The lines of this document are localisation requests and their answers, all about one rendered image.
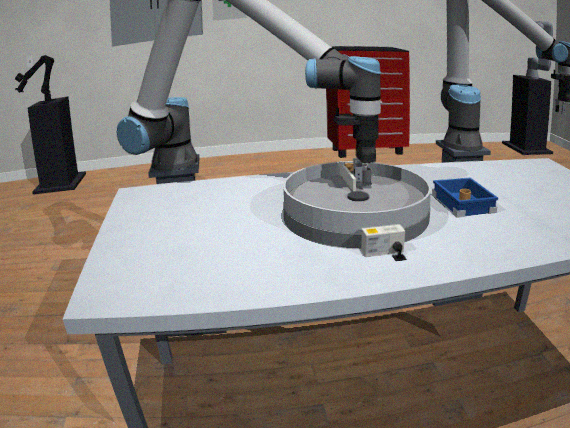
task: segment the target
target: table leg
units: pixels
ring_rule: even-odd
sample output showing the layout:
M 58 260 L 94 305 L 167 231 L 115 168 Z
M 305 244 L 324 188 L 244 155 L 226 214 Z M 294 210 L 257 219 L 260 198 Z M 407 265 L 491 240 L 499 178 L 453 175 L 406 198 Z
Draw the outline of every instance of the table leg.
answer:
M 96 334 L 95 336 L 127 427 L 148 428 L 125 361 L 119 336 L 116 334 Z
M 170 350 L 170 344 L 168 343 L 168 336 L 157 334 L 155 337 L 160 362 L 162 364 L 172 364 L 172 351 Z
M 517 293 L 517 300 L 515 302 L 515 309 L 519 312 L 524 312 L 526 309 L 526 302 L 530 293 L 530 286 L 532 282 L 519 285 L 519 292 Z

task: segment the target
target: white control box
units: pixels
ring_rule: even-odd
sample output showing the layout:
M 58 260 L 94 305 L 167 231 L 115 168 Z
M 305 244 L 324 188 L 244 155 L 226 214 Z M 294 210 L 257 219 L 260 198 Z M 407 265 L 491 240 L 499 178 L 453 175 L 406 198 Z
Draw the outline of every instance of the white control box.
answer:
M 362 243 L 360 251 L 366 257 L 380 256 L 382 254 L 395 254 L 392 248 L 395 242 L 402 244 L 406 239 L 406 231 L 400 224 L 389 226 L 365 227 L 361 229 Z

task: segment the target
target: wooden floor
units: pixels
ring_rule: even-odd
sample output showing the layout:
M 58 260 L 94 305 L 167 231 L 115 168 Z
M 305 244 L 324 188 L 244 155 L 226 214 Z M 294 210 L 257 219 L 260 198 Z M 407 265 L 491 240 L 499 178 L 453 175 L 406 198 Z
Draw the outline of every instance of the wooden floor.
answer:
M 544 157 L 485 146 L 485 161 Z M 548 147 L 570 168 L 570 152 Z M 204 158 L 199 179 L 336 160 Z M 388 164 L 440 161 L 435 144 L 378 151 Z M 94 336 L 68 336 L 62 317 L 117 189 L 154 184 L 148 169 L 88 171 L 76 190 L 42 195 L 37 179 L 0 183 L 0 427 L 126 426 Z M 533 285 L 525 313 L 515 295 L 175 340 L 166 368 L 151 337 L 121 342 L 150 427 L 570 427 L 570 279 Z

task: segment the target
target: black disc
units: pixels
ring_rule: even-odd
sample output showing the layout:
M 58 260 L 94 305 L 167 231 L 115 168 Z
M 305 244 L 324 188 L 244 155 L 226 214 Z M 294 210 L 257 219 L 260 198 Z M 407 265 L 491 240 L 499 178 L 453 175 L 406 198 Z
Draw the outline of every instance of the black disc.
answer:
M 354 192 L 350 192 L 347 195 L 348 199 L 351 201 L 366 201 L 370 198 L 370 195 L 366 192 L 362 192 L 360 190 L 356 190 Z

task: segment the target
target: round gray container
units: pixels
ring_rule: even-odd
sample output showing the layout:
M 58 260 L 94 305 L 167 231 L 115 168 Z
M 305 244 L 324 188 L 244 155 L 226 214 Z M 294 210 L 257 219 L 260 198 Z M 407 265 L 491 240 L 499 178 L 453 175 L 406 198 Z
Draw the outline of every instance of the round gray container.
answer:
M 285 182 L 283 221 L 295 234 L 320 244 L 360 248 L 361 229 L 400 224 L 406 241 L 429 225 L 430 192 L 426 181 L 403 168 L 373 163 L 366 201 L 347 198 L 340 175 L 344 162 L 314 165 Z

